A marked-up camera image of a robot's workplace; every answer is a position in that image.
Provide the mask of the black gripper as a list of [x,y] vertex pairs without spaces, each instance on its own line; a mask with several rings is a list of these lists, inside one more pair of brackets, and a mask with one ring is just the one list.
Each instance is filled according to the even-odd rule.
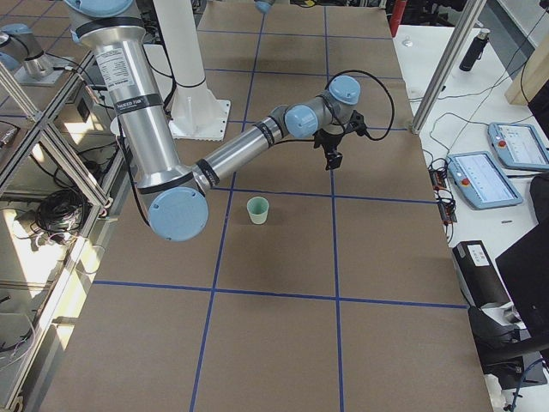
[[342,134],[321,133],[321,146],[326,157],[326,171],[335,170],[341,166],[342,154],[338,151],[338,146],[342,138]]

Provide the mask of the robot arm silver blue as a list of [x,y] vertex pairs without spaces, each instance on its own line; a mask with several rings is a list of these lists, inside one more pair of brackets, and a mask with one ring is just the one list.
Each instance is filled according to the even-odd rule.
[[206,226],[205,191],[288,135],[314,136],[328,168],[341,164],[333,133],[354,132],[361,93],[351,76],[335,77],[318,96],[278,106],[264,120],[224,143],[192,166],[181,163],[157,82],[146,59],[145,35],[134,1],[68,1],[76,38],[89,47],[111,96],[121,130],[128,138],[142,177],[137,190],[148,207],[148,225],[161,238],[186,241]]
[[266,15],[273,7],[275,0],[255,0],[256,9]]

